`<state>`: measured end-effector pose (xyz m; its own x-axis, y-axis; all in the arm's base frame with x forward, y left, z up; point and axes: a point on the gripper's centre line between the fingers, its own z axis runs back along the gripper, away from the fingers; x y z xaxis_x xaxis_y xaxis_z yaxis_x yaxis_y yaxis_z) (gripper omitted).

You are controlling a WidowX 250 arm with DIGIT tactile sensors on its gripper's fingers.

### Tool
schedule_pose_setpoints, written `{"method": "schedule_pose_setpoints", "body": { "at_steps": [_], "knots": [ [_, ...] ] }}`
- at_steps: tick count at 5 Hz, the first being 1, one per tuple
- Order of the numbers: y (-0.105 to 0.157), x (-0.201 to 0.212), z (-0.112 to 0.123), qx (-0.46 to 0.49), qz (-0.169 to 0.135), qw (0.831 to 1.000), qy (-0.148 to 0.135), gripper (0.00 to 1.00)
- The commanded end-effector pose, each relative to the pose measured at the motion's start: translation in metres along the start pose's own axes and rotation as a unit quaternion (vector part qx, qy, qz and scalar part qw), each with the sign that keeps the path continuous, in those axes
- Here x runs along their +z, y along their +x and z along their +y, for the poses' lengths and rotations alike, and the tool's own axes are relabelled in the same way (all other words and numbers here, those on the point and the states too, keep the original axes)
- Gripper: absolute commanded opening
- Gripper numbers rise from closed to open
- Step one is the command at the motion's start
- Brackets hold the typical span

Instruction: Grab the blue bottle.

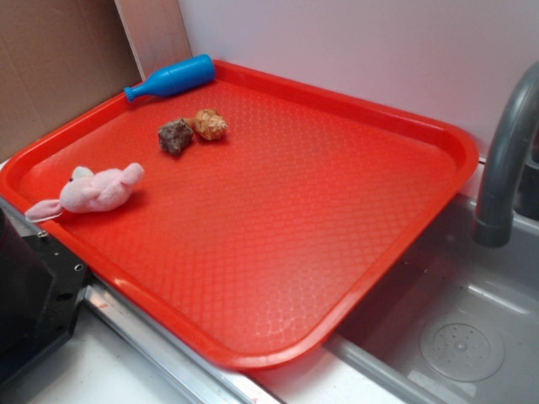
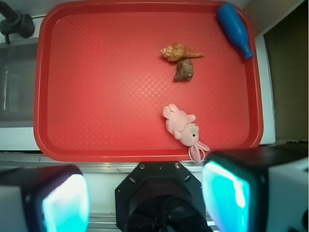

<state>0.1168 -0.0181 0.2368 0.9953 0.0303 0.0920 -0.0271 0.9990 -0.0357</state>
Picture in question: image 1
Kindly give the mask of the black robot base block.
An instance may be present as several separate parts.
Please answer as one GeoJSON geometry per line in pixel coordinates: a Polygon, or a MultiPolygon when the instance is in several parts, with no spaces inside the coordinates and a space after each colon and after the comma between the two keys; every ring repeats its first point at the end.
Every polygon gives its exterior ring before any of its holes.
{"type": "Polygon", "coordinates": [[[1,213],[1,387],[73,335],[88,265],[53,236],[21,236],[1,213]]]}

